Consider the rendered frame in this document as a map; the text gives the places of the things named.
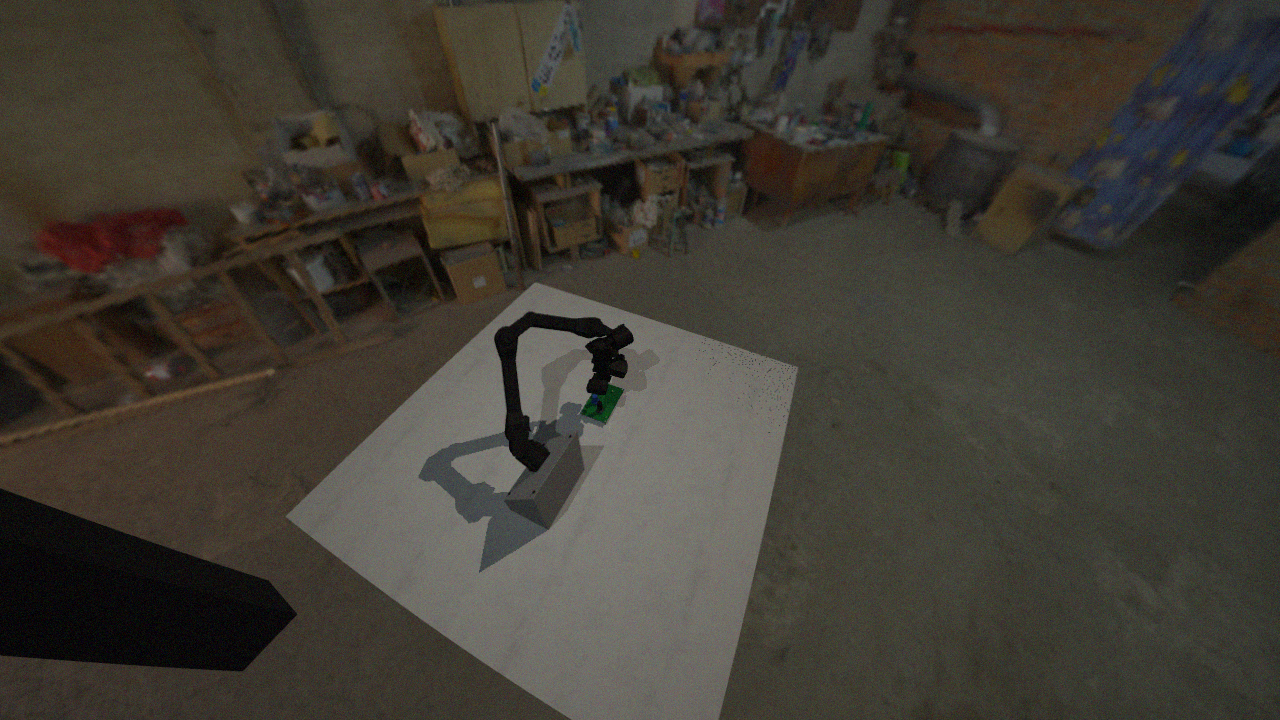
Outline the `green circuit board with knobs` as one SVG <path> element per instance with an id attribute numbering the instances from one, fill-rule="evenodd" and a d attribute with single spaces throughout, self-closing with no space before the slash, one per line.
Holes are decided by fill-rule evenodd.
<path id="1" fill-rule="evenodd" d="M 605 423 L 623 391 L 620 387 L 608 384 L 605 395 L 591 395 L 580 414 Z"/>

